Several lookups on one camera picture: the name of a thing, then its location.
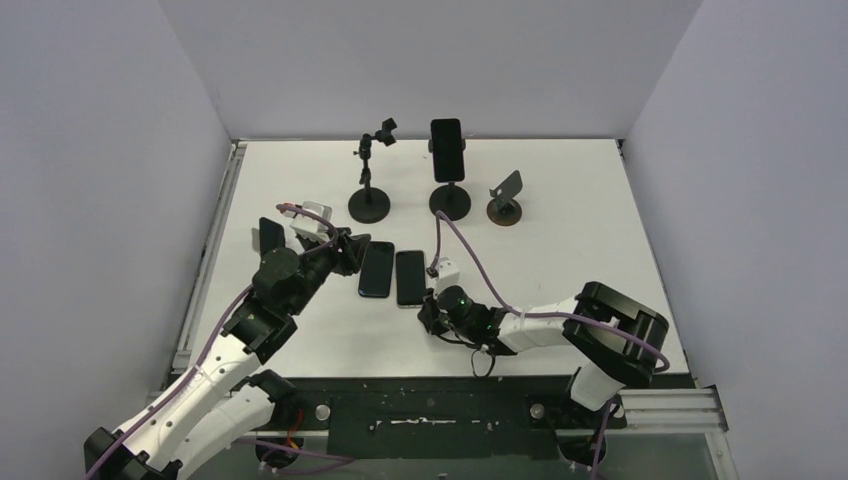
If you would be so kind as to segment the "black phone stand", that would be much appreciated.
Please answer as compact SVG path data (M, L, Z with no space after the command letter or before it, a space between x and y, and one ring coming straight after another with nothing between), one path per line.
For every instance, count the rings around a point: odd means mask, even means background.
M383 220L390 212L391 202L386 192L372 186L370 159L375 142L388 147L397 142L393 131L397 124L393 118L381 123L381 128L374 133L363 133L356 150L352 154L362 161L359 184L361 188L354 192L348 200L348 212L353 220L362 224L374 224Z
M428 140L428 152L432 150L431 138ZM450 220L461 220L465 218L471 210L471 198L469 193L458 182L439 183L440 186L434 189L428 200L428 207L433 214L437 211L445 213Z

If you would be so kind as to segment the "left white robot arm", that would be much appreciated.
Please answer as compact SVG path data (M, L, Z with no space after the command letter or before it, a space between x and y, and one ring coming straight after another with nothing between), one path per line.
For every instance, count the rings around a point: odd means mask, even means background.
M290 425L294 387L263 366L331 274L359 272L370 242L343 228L303 253L285 246L264 253L195 364L143 411L88 437L86 478L186 479L251 430Z

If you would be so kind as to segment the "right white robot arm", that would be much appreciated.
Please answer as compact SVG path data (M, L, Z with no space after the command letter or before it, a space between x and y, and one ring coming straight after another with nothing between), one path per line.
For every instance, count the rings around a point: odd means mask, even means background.
M428 334L456 335L459 343L492 357L572 346L588 360L575 371L562 400L565 419L577 427L596 420L625 388L645 388L670 363L661 353L670 324L653 309L600 282L574 297L519 311L489 307L452 285L429 291L418 313Z

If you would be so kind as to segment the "brown base phone stand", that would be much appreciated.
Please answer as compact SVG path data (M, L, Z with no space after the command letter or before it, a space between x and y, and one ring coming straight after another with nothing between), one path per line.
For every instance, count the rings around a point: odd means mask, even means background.
M519 170L514 170L495 188L489 190L487 217L499 226L513 226L522 217L522 207L515 197L522 191L523 181Z

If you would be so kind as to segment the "aluminium rail left edge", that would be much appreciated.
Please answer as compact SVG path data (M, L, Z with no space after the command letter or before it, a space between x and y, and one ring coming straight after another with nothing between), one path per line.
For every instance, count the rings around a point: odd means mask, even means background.
M202 319L202 309L211 282L217 253L225 230L226 220L236 190L238 177L247 150L246 140L235 141L219 189L212 221L204 241L197 276L192 288L182 328L172 358L170 376L176 377L189 366L190 354L197 342L197 328Z

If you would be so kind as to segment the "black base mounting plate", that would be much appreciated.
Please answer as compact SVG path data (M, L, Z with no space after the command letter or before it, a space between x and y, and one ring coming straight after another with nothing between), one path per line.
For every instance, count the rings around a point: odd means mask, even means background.
M584 441L603 422L570 404L567 375L294 378L288 406L257 427L263 436L326 436L332 455L366 459L554 460L566 434Z

